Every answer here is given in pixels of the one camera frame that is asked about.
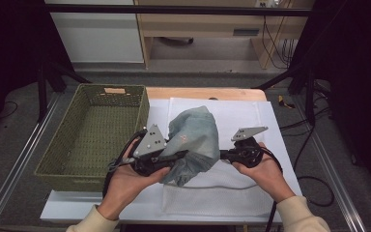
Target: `gray floor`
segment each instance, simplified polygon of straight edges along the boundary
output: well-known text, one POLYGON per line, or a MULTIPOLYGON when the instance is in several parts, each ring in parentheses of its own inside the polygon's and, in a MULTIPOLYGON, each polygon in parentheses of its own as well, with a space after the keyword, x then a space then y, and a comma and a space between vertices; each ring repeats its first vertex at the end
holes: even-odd
MULTIPOLYGON (((156 40, 151 67, 147 70, 121 64, 114 66, 107 64, 107 66, 107 72, 99 72, 101 65, 90 67, 90 65, 83 64, 79 67, 79 71, 97 83, 238 88, 257 86, 283 72, 283 70, 276 68, 261 70, 249 40, 246 39, 207 38, 195 40, 191 45, 156 40), (116 68, 121 67, 124 68, 116 72, 116 68)), ((56 129, 55 125, 60 122, 62 112, 68 107, 73 89, 77 84, 70 78, 65 77, 65 80, 69 86, 67 94, 62 97, 57 113, 53 115, 40 144, 29 159, 14 193, 0 216, 1 227, 10 226, 14 229, 19 228, 16 226, 45 226, 54 230, 54 228, 62 229, 67 226, 39 219, 50 187, 33 175, 33 171, 44 153, 44 148, 56 129)), ((281 127, 301 120, 300 111, 297 108, 288 108, 278 104, 278 96, 283 96, 287 103, 296 102, 293 96, 287 94, 286 85, 288 83, 289 79, 266 91, 267 98, 272 103, 275 116, 281 127)), ((12 115, 0 119, 0 187, 36 125, 38 118, 37 98, 36 84, 14 90, 7 97, 7 101, 16 102, 17 110, 12 115)), ((315 111, 327 106, 323 99, 317 100, 315 103, 318 106, 315 111)), ((12 112, 13 109, 14 105, 7 103, 2 115, 12 112)), ((282 132, 291 161, 295 160, 300 146, 307 136, 306 131, 307 128, 301 126, 282 132)), ((367 231, 371 231, 371 177, 368 171, 363 167, 352 165, 348 148, 334 121, 329 118, 329 113, 318 117, 316 134, 323 141, 364 226, 367 231)), ((311 142, 308 142, 302 153, 297 167, 297 175, 312 175, 323 180, 327 179, 311 142)), ((303 194, 313 201, 323 203, 329 199, 326 187, 318 182, 303 180, 300 181, 300 186, 303 194)), ((336 201, 329 207, 318 207, 313 204, 309 204, 309 207, 315 215, 324 218, 333 231, 350 231, 336 201)), ((249 229, 262 231, 263 228, 250 226, 249 229)))

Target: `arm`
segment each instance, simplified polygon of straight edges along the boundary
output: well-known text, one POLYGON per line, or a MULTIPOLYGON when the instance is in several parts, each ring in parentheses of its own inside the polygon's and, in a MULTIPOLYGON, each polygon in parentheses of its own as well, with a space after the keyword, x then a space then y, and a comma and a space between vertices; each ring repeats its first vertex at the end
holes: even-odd
MULTIPOLYGON (((131 150, 135 141, 130 144, 124 157, 128 156, 128 152, 131 150)), ((120 166, 113 174, 107 194, 104 196, 100 205, 93 206, 86 218, 77 225, 70 226, 67 231, 113 231, 119 222, 119 214, 125 207, 143 189, 160 181, 169 171, 170 168, 165 167, 149 177, 143 177, 137 174, 130 165, 120 166)))
POLYGON ((285 231, 329 231, 327 223, 309 211, 306 199, 294 194, 271 157, 264 154, 261 163, 253 168, 238 162, 233 162, 233 166, 253 179, 277 203, 285 231))

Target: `hand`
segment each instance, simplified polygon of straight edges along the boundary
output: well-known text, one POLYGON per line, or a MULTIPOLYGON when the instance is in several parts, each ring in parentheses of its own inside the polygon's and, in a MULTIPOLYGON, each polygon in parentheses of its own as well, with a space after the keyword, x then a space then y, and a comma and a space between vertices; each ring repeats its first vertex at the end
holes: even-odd
MULTIPOLYGON (((265 148, 264 143, 260 142, 259 145, 265 148)), ((237 168, 240 173, 252 178, 261 189, 266 191, 272 199, 276 201, 276 203, 291 196, 295 196, 286 183, 278 165, 276 165, 273 159, 267 154, 264 154, 260 164, 253 168, 248 168, 238 162, 233 162, 233 166, 237 168)))
MULTIPOLYGON (((128 156, 135 141, 128 146, 124 158, 128 156)), ((110 180, 107 194, 98 206, 99 213, 109 220, 118 219, 119 214, 143 189, 160 181, 169 171, 169 167, 164 167, 149 177, 143 177, 130 165, 118 167, 110 180)))

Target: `horizontal bar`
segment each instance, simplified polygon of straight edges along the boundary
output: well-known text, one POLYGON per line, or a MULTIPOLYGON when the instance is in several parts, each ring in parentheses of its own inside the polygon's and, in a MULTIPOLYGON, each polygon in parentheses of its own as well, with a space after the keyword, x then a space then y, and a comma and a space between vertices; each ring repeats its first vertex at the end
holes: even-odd
POLYGON ((268 15, 268 16, 310 16, 320 15, 323 13, 320 11, 312 11, 311 9, 194 7, 194 6, 191 7, 191 6, 45 4, 44 7, 46 7, 51 13, 268 15))

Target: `person's left hand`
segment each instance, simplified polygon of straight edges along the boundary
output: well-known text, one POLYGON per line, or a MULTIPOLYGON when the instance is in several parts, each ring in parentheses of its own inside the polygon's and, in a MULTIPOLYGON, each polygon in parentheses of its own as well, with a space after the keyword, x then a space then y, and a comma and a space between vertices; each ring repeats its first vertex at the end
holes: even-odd
MULTIPOLYGON (((135 141, 129 145, 124 158, 128 156, 128 152, 132 149, 135 141)), ((143 189, 159 182, 169 171, 169 167, 164 167, 149 177, 144 177, 137 174, 130 165, 118 167, 110 180, 107 194, 98 206, 99 213, 109 220, 117 220, 123 209, 143 189)))

